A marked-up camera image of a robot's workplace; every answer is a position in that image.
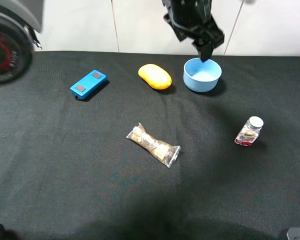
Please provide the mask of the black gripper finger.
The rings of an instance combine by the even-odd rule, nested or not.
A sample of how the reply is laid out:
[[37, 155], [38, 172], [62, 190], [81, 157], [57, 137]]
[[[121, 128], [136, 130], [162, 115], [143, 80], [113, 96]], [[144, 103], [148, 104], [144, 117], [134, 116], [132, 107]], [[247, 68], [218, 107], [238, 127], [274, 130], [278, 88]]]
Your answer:
[[194, 40], [192, 45], [198, 52], [198, 56], [202, 62], [209, 60], [213, 53], [213, 45], [211, 42]]

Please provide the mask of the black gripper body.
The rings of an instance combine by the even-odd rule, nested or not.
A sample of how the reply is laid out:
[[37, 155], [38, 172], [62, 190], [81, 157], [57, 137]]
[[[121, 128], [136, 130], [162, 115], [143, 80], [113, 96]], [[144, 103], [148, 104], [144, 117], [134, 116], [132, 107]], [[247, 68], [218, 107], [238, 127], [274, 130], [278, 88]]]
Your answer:
[[192, 39], [196, 48], [217, 48], [224, 43], [224, 32], [212, 15], [211, 0], [163, 0], [162, 4], [167, 9], [163, 19], [179, 41]]

